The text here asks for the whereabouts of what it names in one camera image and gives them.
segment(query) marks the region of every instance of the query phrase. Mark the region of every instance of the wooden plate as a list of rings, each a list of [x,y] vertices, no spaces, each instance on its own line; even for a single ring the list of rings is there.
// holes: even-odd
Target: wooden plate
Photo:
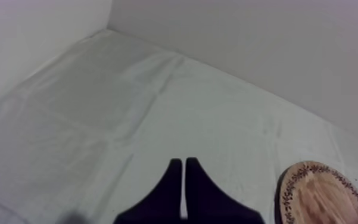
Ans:
[[[276,217],[276,221],[358,223],[357,188],[327,165],[315,161],[297,163],[284,172],[278,186],[276,212],[279,218]]]

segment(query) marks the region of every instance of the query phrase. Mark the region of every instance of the white backdrop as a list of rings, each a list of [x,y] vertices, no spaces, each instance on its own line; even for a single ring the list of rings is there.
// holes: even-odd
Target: white backdrop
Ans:
[[[358,1],[116,0],[109,27],[203,61],[358,134]]]
[[[107,26],[112,0],[0,0],[0,95]]]

